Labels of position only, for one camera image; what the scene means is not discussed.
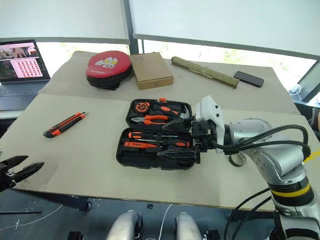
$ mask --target black clamp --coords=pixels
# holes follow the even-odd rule
[[[8,188],[13,188],[17,183],[39,171],[45,164],[44,162],[36,162],[26,166],[17,173],[9,171],[9,169],[18,166],[26,160],[27,157],[28,156],[25,155],[19,155],[0,162],[0,192],[3,192]]]

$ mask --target smartphone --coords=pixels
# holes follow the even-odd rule
[[[257,88],[261,88],[264,84],[264,80],[262,78],[252,76],[242,71],[237,71],[234,75],[234,78],[239,79],[241,82],[253,85]]]

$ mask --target laptop keyboard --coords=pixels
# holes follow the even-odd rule
[[[0,86],[0,97],[37,95],[46,84],[46,82],[3,84]]]

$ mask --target cardboard box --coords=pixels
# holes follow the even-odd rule
[[[174,76],[159,52],[130,56],[139,90],[172,85]]]

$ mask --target floor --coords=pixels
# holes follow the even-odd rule
[[[86,240],[104,240],[118,216],[131,209],[142,213],[142,240],[158,239],[161,222],[169,206],[167,203],[151,203],[153,208],[149,209],[147,204],[150,202],[143,201],[98,198],[90,198],[90,201],[93,203],[93,207],[88,212],[62,206],[55,213],[42,220],[22,225],[43,218],[56,210],[60,204],[6,190],[0,193],[0,211],[41,210],[42,214],[0,215],[0,239],[66,240],[69,231],[81,231]],[[174,222],[180,212],[187,212],[191,215],[202,234],[207,230],[219,230],[221,237],[224,234],[227,215],[230,214],[230,210],[227,209],[174,204],[167,212],[162,230],[162,240],[176,239]],[[229,234],[232,234],[236,226],[237,223],[231,225]],[[236,239],[264,240],[272,228],[273,221],[271,219],[250,220],[243,226]]]

